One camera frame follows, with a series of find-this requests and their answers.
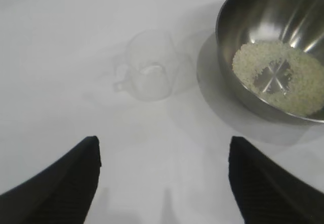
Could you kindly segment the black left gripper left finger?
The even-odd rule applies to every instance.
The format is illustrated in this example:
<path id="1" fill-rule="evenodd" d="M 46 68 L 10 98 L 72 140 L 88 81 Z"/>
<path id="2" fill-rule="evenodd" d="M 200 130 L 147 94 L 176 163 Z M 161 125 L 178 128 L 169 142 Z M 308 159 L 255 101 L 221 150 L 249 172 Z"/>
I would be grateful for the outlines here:
<path id="1" fill-rule="evenodd" d="M 100 168 L 99 139 L 88 136 L 42 172 L 1 194 L 1 223 L 84 223 Z"/>

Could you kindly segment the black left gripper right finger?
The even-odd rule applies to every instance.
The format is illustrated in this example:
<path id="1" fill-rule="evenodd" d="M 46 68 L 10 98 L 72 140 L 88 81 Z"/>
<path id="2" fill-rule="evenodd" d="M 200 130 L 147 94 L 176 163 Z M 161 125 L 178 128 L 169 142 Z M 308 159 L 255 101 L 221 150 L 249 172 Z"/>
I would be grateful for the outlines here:
<path id="1" fill-rule="evenodd" d="M 228 164 L 230 187 L 245 223 L 323 223 L 323 193 L 245 138 L 232 137 Z"/>

